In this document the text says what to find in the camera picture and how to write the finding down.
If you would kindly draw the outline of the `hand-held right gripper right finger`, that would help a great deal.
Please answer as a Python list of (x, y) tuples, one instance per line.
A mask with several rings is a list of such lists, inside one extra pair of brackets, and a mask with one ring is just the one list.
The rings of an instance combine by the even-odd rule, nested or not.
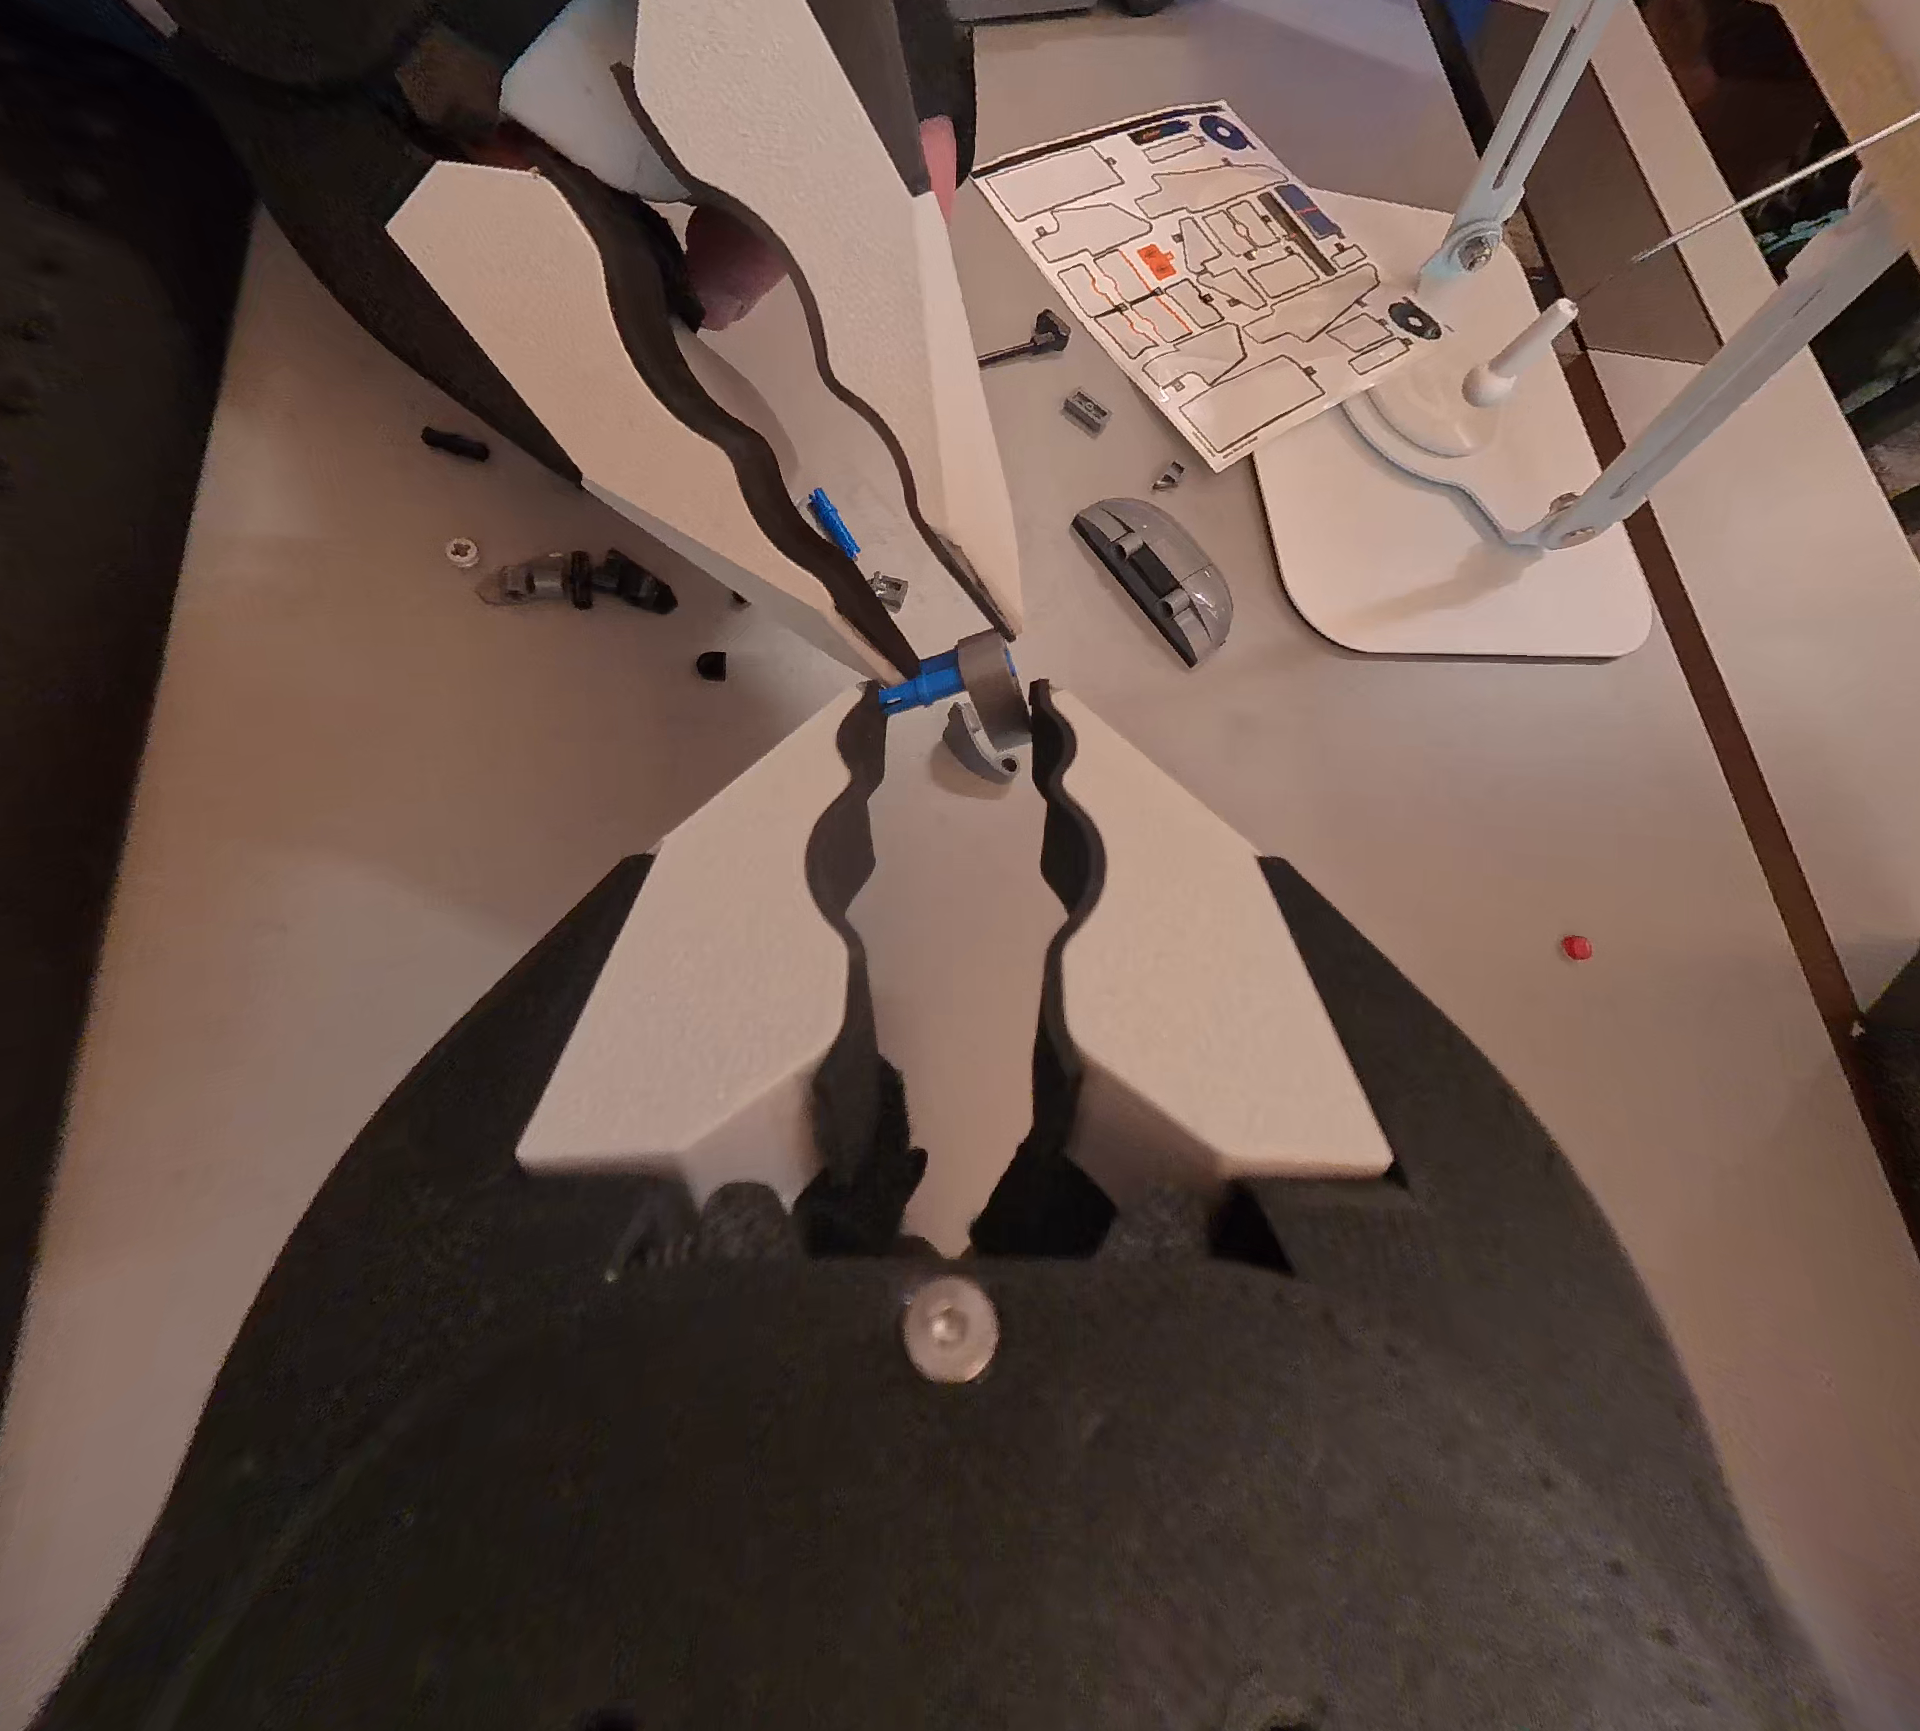
[(1032, 687), (1045, 952), (1034, 1137), (1117, 1205), (1366, 1183), (1390, 1141), (1261, 863), (1078, 693)]

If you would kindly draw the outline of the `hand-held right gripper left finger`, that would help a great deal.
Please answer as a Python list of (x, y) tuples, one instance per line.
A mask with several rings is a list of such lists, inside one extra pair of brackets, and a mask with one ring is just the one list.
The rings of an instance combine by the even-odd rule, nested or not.
[(899, 1228), (919, 1150), (853, 902), (876, 873), (889, 716), (850, 687), (654, 849), (534, 1106), (527, 1172), (731, 1183), (813, 1228)]

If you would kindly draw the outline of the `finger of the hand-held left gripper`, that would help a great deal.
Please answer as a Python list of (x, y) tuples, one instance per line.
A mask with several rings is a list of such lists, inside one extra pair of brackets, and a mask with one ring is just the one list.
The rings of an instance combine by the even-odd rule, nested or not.
[(899, 684), (919, 657), (800, 515), (735, 370), (714, 396), (659, 259), (587, 175), (433, 162), (388, 234), (596, 496), (838, 661)]
[(692, 206), (799, 287), (821, 382), (889, 448), (935, 560), (1001, 637), (1023, 566), (894, 0), (636, 0), (636, 116)]

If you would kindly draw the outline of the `black lego elbow piece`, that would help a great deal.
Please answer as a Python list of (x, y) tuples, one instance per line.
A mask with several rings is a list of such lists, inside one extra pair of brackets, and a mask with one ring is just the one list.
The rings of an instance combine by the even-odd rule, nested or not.
[(646, 615), (672, 615), (677, 608), (677, 592), (659, 574), (636, 563), (636, 557), (619, 547), (610, 547), (598, 560), (587, 551), (575, 551), (570, 554), (570, 601), (587, 612), (603, 597)]

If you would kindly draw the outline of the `grey lego arch piece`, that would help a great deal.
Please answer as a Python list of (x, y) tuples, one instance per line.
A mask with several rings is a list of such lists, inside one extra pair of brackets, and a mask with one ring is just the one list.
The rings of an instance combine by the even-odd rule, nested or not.
[(991, 786), (1010, 786), (1028, 774), (1032, 732), (1016, 727), (995, 732), (970, 697), (959, 697), (948, 707), (943, 746), (960, 770)]

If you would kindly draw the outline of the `lego sticker sheet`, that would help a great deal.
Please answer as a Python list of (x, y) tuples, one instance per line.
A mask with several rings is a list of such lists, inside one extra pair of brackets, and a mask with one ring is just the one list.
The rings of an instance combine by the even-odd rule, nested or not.
[(1023, 252), (1209, 471), (1408, 370), (1450, 325), (1226, 99), (974, 171)]

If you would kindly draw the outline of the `grey curved lego assembly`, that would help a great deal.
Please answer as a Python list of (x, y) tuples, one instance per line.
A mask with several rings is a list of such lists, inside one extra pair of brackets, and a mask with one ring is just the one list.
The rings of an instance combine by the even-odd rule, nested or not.
[(1177, 516), (1149, 499), (1110, 496), (1078, 509), (1072, 529), (1186, 668), (1212, 661), (1234, 629), (1235, 599)]

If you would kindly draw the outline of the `person's left hand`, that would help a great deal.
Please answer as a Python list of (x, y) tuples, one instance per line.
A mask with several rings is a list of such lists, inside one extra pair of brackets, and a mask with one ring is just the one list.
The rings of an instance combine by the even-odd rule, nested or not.
[(704, 331), (731, 328), (790, 278), (781, 246), (720, 206), (695, 206), (682, 243)]

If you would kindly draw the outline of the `black perforated office chair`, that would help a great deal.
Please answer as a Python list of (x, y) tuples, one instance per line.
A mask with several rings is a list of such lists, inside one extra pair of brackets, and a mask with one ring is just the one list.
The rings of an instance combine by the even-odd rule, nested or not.
[(13, 1384), (256, 196), (193, 97), (5, 0), (2, 1388)]

